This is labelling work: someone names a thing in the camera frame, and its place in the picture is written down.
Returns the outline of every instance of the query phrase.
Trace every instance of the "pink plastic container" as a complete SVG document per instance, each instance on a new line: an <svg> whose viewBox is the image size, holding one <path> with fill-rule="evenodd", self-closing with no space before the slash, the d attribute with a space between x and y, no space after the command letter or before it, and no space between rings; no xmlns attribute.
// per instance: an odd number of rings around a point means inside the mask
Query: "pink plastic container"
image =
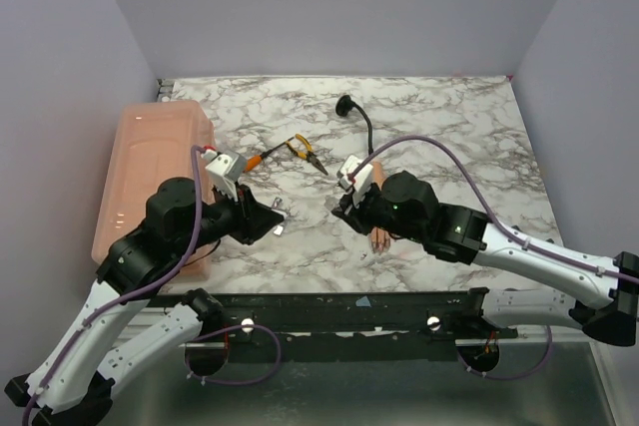
<svg viewBox="0 0 639 426"><path fill-rule="evenodd" d="M193 178L191 145L215 145L213 124L198 102L179 101L126 107L120 118L111 163L102 196L91 255L98 264L117 239L140 224L147 198L171 177ZM211 181L200 165L202 192L213 201ZM197 258L210 246L193 255ZM209 263L198 261L176 279L207 277Z"/></svg>

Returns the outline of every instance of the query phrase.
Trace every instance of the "white marble tabletop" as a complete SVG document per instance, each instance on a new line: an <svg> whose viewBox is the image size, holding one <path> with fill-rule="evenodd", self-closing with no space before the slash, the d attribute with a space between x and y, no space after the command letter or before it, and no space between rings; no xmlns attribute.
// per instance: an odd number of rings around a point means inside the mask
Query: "white marble tabletop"
<svg viewBox="0 0 639 426"><path fill-rule="evenodd" d="M204 78L177 80L171 98L193 99L213 121L221 150L251 157L296 133L306 136L326 177L282 148L243 176L256 198L282 198L289 214L282 236L252 246L225 238L208 280L174 282L171 293L201 286L217 293L463 290L539 285L497 269L450 264L419 244L394 241L374 254L367 237L330 214L343 191L335 173L350 154L366 154L358 112L334 110L350 94L364 107L378 147L417 133L448 145L468 167L497 214L540 238L560 242L539 169L510 83L491 78ZM439 200L481 210L454 164L435 147L404 143L382 154L391 175L408 170L432 183Z"/></svg>

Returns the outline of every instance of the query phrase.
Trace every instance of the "mannequin hand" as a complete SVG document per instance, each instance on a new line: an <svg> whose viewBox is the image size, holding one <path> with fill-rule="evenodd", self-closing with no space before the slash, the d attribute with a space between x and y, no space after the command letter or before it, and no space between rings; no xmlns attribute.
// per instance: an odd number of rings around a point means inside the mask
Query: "mannequin hand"
<svg viewBox="0 0 639 426"><path fill-rule="evenodd" d="M381 189L385 176L380 162L372 162L372 179ZM390 235L383 229L373 228L370 232L370 246L372 247L373 253L384 253L388 251L390 248Z"/></svg>

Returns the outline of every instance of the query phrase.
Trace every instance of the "white wall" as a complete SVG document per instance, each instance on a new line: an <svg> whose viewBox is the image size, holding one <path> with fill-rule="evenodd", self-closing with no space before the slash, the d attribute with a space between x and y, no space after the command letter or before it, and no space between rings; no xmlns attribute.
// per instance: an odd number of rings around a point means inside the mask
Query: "white wall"
<svg viewBox="0 0 639 426"><path fill-rule="evenodd" d="M86 296L122 107L154 75L115 0L0 0L0 378L39 365ZM0 394L0 421L21 410Z"/></svg>
<svg viewBox="0 0 639 426"><path fill-rule="evenodd" d="M511 74L556 0L117 0L158 77Z"/></svg>
<svg viewBox="0 0 639 426"><path fill-rule="evenodd" d="M639 3L558 0L514 78L565 242L639 253ZM639 424L639 348L614 348Z"/></svg>

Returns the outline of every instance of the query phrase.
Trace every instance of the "pliers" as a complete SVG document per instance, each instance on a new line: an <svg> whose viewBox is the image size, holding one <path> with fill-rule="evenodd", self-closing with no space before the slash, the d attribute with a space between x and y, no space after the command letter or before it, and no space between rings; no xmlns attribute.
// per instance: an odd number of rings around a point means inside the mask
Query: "pliers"
<svg viewBox="0 0 639 426"><path fill-rule="evenodd" d="M300 142L302 142L304 144L304 146L307 148L307 151L306 152L300 152L293 145L291 145L291 142L287 141L287 147L289 147L289 150L294 155L296 155L296 156L300 157L301 159L306 160L307 162L309 162L311 165L313 165L316 169L318 169L324 175L328 175L328 172L323 167L323 165L320 162L320 159L318 159L318 156L313 151L313 147L311 146L309 141L307 139L305 139L300 134L296 134L296 139L298 139Z"/></svg>

